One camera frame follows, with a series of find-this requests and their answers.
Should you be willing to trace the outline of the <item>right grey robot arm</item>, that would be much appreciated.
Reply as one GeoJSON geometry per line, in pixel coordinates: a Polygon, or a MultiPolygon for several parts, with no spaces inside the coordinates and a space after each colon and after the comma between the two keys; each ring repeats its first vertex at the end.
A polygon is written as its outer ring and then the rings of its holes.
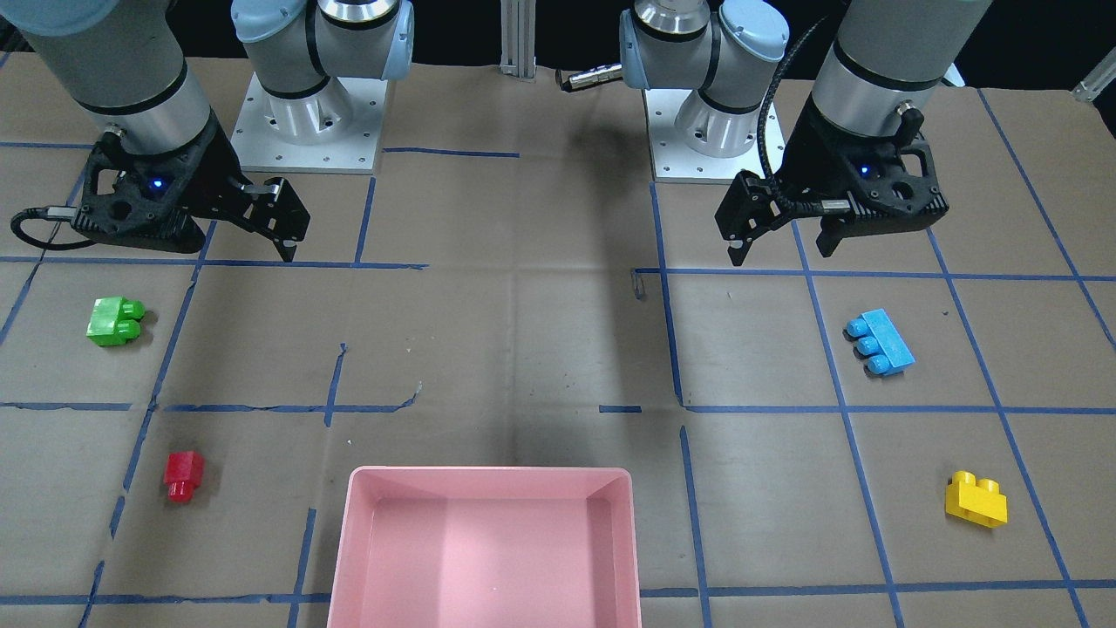
{"type": "Polygon", "coordinates": [[[294,261],[311,218],[288,175],[371,174],[415,20],[411,1],[4,1],[99,131],[80,191],[10,231],[55,253],[199,254],[219,220],[294,261]]]}

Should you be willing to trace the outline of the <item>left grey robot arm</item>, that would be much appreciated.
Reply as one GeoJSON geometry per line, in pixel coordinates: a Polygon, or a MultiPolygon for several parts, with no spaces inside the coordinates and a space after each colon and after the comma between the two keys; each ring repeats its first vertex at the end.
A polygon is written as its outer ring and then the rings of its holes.
{"type": "Polygon", "coordinates": [[[949,204],[923,125],[929,97],[989,10],[988,1],[841,1],[793,37],[766,1],[633,1],[619,17],[624,83],[685,89],[703,116],[748,122],[758,171],[742,170],[715,211],[733,265],[756,240],[820,220],[816,245],[931,228],[949,204]],[[778,167],[766,123],[786,73],[835,23],[778,167]]]}

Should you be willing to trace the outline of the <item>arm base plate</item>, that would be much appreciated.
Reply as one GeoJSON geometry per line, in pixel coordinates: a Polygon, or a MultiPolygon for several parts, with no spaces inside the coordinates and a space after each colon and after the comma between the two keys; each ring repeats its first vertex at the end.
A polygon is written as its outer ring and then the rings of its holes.
{"type": "Polygon", "coordinates": [[[230,138],[240,166],[258,174],[373,174],[389,87],[334,77],[323,91],[279,99],[252,77],[230,138]]]}
{"type": "Polygon", "coordinates": [[[738,171],[761,174],[760,110],[715,110],[691,89],[646,89],[653,178],[657,182],[729,183],[738,171]]]}

